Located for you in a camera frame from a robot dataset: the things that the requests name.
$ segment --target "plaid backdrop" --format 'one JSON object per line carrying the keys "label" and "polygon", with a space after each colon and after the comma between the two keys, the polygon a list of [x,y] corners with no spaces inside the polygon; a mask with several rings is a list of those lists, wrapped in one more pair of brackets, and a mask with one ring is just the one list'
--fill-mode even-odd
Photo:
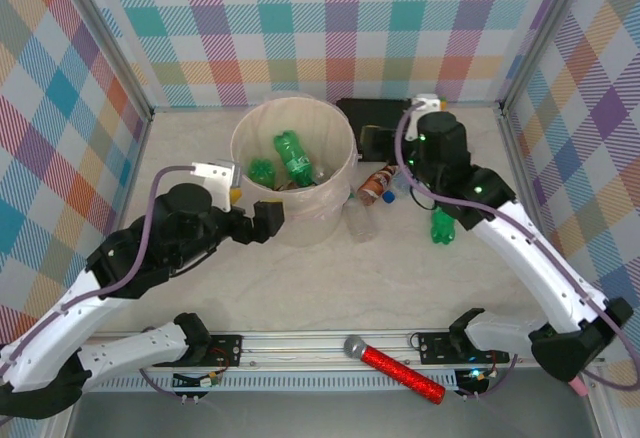
{"label": "plaid backdrop", "polygon": [[[575,0],[511,116],[554,245],[635,308],[640,349],[640,0]],[[614,378],[635,374],[624,359]],[[640,407],[640,394],[620,394]],[[640,410],[629,412],[640,426]]]}
{"label": "plaid backdrop", "polygon": [[[71,0],[0,0],[0,343],[114,226],[142,125]],[[30,436],[14,422],[0,437]]]}
{"label": "plaid backdrop", "polygon": [[527,6],[550,0],[96,2],[153,101],[179,107],[274,90],[494,101],[540,23]]}

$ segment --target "red microphone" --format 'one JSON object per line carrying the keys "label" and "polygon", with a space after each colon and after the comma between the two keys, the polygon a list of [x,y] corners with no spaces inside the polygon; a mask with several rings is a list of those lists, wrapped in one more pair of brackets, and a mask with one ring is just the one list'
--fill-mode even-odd
{"label": "red microphone", "polygon": [[344,342],[344,352],[349,358],[358,358],[367,365],[402,383],[436,405],[442,403],[445,387],[402,363],[367,345],[362,338],[351,335]]}

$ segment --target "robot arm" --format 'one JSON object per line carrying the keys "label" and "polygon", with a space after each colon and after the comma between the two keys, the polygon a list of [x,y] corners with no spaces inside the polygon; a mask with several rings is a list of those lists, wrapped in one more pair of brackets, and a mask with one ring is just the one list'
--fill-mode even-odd
{"label": "robot arm", "polygon": [[431,101],[418,99],[424,106],[414,109],[402,143],[409,169],[437,195],[486,205],[527,229],[529,234],[525,236],[491,213],[438,203],[513,268],[547,318],[518,322],[473,309],[452,325],[452,345],[461,354],[465,348],[475,347],[533,356],[555,378],[571,381],[611,343],[615,334],[535,241],[551,250],[552,257],[568,270],[585,296],[619,326],[631,317],[631,307],[622,298],[607,300],[571,268],[536,229],[500,176],[471,164],[466,130],[455,116],[433,111]]}
{"label": "robot arm", "polygon": [[[234,164],[197,164],[194,168],[211,191],[183,183],[155,199],[144,260],[131,281],[113,289],[136,261],[145,217],[109,235],[58,303],[25,335],[0,350],[4,372],[0,416],[46,418],[72,405],[83,391],[123,371],[176,360],[197,364],[204,357],[210,336],[195,314],[182,314],[173,323],[109,345],[85,344],[113,314],[194,260],[213,254],[226,238],[243,244],[264,243],[282,226],[281,203],[256,203],[253,219],[230,206],[230,188],[239,180]],[[107,289],[112,291],[64,306],[88,292]],[[52,319],[12,361],[25,337]]]}

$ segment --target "brown bottle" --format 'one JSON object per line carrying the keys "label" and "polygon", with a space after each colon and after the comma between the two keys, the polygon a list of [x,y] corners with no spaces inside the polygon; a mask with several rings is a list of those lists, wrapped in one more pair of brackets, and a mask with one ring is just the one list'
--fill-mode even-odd
{"label": "brown bottle", "polygon": [[391,184],[391,178],[395,174],[397,166],[387,165],[367,178],[367,181],[358,188],[358,199],[365,205],[371,206],[387,191]]}

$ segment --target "white bucket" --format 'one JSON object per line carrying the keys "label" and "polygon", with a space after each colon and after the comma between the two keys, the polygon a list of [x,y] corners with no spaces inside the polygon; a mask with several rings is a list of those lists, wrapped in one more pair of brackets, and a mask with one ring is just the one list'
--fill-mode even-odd
{"label": "white bucket", "polygon": [[357,162],[356,142],[338,108],[312,98],[279,98],[254,108],[240,121],[231,138],[233,161],[246,172],[254,158],[269,159],[282,183],[287,173],[273,137],[286,130],[296,132],[311,163],[331,170],[331,178],[318,186],[273,191],[243,173],[241,203],[247,207],[259,200],[281,200],[285,223],[276,239],[293,246],[309,246],[328,238],[340,221]]}

